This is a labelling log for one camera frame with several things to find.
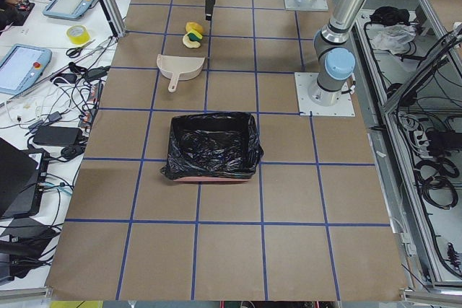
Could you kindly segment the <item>beige plastic dustpan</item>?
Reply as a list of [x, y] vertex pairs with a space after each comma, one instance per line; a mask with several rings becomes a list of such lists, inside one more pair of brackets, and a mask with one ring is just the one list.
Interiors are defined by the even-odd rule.
[[178, 82], [196, 78], [202, 71], [204, 57], [182, 57], [157, 55], [157, 67], [170, 80], [168, 92], [176, 91]]

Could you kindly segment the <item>black trash bag bin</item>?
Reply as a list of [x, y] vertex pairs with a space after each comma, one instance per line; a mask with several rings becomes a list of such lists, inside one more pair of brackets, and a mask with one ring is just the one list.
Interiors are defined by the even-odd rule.
[[182, 115], [170, 121], [167, 160], [160, 172], [178, 182], [241, 182], [252, 178], [262, 156], [252, 114]]

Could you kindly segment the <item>yellow green sponge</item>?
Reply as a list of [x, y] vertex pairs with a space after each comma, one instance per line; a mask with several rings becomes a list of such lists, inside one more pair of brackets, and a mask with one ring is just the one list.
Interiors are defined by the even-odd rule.
[[190, 41], [192, 42], [201, 42], [203, 39], [203, 35], [200, 32], [197, 32], [195, 30], [191, 30], [187, 32], [187, 37]]

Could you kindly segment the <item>yellow tape roll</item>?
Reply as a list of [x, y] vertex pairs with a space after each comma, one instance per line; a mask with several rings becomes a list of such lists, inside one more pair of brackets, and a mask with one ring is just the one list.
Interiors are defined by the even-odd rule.
[[66, 31], [66, 36], [75, 45], [82, 45], [90, 41], [90, 34], [83, 25], [71, 26]]

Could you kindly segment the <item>far teach pendant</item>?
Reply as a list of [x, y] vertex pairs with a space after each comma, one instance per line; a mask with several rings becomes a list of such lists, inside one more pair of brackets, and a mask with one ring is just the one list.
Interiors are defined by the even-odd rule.
[[97, 0], [51, 0], [43, 10], [43, 15], [56, 19], [77, 20]]

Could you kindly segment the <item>teach pendant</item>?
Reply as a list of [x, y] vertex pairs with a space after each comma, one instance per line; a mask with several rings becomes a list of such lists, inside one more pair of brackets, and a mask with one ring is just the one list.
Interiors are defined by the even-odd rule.
[[1, 93], [16, 95], [31, 87], [43, 74], [51, 50], [15, 44], [1, 60]]
[[56, 19], [77, 20], [97, 0], [51, 0], [43, 10], [43, 15]]

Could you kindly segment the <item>crumpled white cloth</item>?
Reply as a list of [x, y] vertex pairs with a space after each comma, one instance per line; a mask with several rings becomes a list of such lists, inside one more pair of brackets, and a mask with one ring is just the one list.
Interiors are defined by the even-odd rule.
[[375, 50], [387, 50], [392, 54], [407, 52], [409, 43], [416, 37], [416, 30], [408, 25], [393, 25], [384, 27], [371, 40]]

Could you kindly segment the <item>metal rod green tip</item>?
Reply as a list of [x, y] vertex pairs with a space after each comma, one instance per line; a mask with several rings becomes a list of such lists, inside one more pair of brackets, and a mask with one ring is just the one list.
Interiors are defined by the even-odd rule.
[[36, 89], [40, 89], [50, 83], [50, 78], [57, 76], [61, 72], [69, 70], [69, 63], [73, 62], [78, 66], [90, 66], [92, 63], [98, 61], [102, 56], [107, 55], [107, 51], [112, 53], [115, 50], [118, 40], [112, 37], [102, 41], [98, 46], [93, 49], [84, 49], [84, 51], [77, 58], [69, 58], [62, 49], [55, 49], [50, 63], [45, 68], [44, 72], [40, 75], [39, 79], [23, 92], [18, 92], [15, 95], [1, 93], [1, 105], [12, 102], [15, 99], [26, 97], [33, 94]]

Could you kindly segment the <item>near teach pendant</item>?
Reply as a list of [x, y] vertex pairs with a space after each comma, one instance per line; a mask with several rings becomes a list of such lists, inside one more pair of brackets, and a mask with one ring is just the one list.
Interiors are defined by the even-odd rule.
[[51, 50], [15, 44], [1, 60], [1, 93], [16, 95], [31, 87], [43, 74]]

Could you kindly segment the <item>black power adapter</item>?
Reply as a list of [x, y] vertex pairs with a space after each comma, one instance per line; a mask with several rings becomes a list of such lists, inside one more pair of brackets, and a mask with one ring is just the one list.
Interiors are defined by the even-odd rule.
[[43, 126], [35, 133], [32, 141], [42, 146], [70, 146], [83, 138], [80, 128]]

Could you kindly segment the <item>black laptop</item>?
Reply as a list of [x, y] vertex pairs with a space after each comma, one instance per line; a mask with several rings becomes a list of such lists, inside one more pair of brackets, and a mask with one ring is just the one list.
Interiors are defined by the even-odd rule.
[[34, 216], [39, 212], [48, 170], [44, 149], [19, 150], [1, 140], [1, 218]]

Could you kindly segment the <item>black handled scissors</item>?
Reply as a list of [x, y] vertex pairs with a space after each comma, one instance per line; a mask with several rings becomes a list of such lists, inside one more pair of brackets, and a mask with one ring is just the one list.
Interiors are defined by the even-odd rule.
[[69, 58], [77, 58], [77, 57], [79, 57], [81, 55], [82, 51], [93, 42], [94, 42], [94, 40], [90, 40], [90, 41], [86, 42], [84, 45], [68, 49], [66, 51], [66, 56], [69, 57]]

